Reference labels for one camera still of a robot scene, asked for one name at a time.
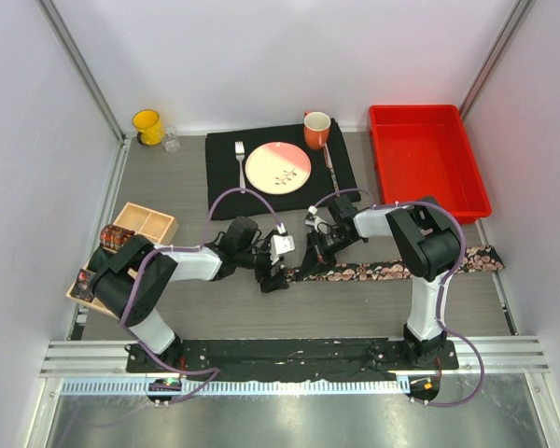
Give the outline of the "floral rose necktie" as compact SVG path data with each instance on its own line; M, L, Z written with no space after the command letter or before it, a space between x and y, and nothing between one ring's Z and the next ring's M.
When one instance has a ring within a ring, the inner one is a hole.
M493 246L476 245L467 248L462 264L455 273L497 272L504 268L502 258ZM411 277L411 272L400 259L374 263L338 263L313 274L300 274L298 268L285 269L285 279L288 283L371 282L406 280Z

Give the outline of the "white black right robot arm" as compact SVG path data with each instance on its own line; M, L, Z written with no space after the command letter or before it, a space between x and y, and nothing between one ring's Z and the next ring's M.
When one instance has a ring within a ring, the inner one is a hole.
M336 254L358 241L392 237L413 277L411 312L403 326L404 360L416 369L434 362L446 341L441 314L450 278L465 253L460 226L432 196L360 210L341 195L326 207L333 224L317 215L315 205L309 208L305 223L311 230L295 277L329 271L337 264Z

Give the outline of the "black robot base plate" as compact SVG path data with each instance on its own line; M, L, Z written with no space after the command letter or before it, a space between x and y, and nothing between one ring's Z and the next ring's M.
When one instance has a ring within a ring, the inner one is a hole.
M383 381L397 371L459 367L451 341L427 357L410 358L403 340L387 338L185 340L164 362L197 381L217 368L217 381L234 383Z

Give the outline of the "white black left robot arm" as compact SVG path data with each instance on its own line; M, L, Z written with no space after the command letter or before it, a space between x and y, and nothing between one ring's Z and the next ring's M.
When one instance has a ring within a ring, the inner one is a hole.
M89 263L88 290L134 336L148 362L168 372L182 357L180 337L156 310L169 284L218 281L242 268L254 273L261 291L284 289L282 261L294 249L283 225L263 235L248 217L236 218L214 241L198 247L154 245L133 234L116 250L96 249Z

